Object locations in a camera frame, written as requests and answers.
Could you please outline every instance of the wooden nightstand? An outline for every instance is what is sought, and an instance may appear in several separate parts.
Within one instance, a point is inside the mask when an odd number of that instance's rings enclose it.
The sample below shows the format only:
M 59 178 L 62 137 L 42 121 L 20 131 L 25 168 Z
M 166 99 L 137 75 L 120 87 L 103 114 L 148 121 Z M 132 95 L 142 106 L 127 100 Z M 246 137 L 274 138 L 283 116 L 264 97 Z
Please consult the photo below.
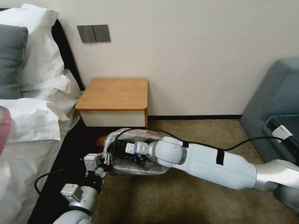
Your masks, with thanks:
M 147 127 L 147 79 L 94 78 L 75 108 L 86 126 Z

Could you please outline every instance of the beige carpet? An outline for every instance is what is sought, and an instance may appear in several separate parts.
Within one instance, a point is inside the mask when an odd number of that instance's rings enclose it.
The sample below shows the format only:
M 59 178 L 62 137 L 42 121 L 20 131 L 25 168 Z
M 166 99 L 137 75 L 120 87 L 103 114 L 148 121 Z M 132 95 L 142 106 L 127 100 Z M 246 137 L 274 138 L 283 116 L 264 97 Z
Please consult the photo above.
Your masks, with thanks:
M 150 127 L 182 139 L 230 147 L 247 138 L 237 120 L 155 121 Z M 247 143 L 232 151 L 262 163 Z M 106 223 L 299 223 L 272 193 L 236 191 L 170 169 L 160 176 L 106 176 L 96 224 Z

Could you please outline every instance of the plastic bag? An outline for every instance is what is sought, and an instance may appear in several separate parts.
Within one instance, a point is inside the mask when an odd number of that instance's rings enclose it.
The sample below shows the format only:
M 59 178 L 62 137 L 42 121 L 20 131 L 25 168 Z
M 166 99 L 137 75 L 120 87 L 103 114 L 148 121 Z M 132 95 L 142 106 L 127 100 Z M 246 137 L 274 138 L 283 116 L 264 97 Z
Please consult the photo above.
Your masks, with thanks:
M 104 154 L 106 154 L 110 145 L 114 143 L 116 136 L 127 130 L 127 128 L 119 129 L 115 132 L 110 133 L 104 142 Z M 130 130 L 123 133 L 119 140 L 124 140 L 126 142 L 135 143 L 135 142 L 157 142 L 162 138 L 156 132 L 148 130 Z M 116 155 L 113 155 L 112 158 L 113 169 L 110 171 L 112 174 L 116 175 L 160 175 L 168 171 L 168 167 L 161 166 L 160 164 L 153 162 L 151 160 L 146 160 L 143 163 L 137 164 L 131 160 L 123 160 L 118 158 Z

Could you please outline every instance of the gray pillow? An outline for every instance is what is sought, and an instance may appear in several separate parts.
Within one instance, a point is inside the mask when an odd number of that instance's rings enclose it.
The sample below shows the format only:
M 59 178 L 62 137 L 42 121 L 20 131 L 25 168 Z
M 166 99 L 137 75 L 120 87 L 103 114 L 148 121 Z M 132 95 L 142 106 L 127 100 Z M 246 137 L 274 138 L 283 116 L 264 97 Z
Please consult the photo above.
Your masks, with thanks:
M 19 99 L 19 70 L 24 58 L 26 27 L 0 24 L 0 99 Z

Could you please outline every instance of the light switch panel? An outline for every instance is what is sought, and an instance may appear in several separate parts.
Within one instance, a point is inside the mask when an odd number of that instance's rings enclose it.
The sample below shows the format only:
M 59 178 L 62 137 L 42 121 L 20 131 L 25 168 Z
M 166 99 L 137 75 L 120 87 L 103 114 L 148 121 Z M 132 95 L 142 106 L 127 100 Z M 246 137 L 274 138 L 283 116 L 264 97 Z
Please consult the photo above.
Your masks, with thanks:
M 95 43 L 96 38 L 94 37 L 92 26 L 77 26 L 81 40 L 83 43 Z
M 111 42 L 108 25 L 77 26 L 83 43 Z
M 108 25 L 93 25 L 93 32 L 97 42 L 111 42 Z

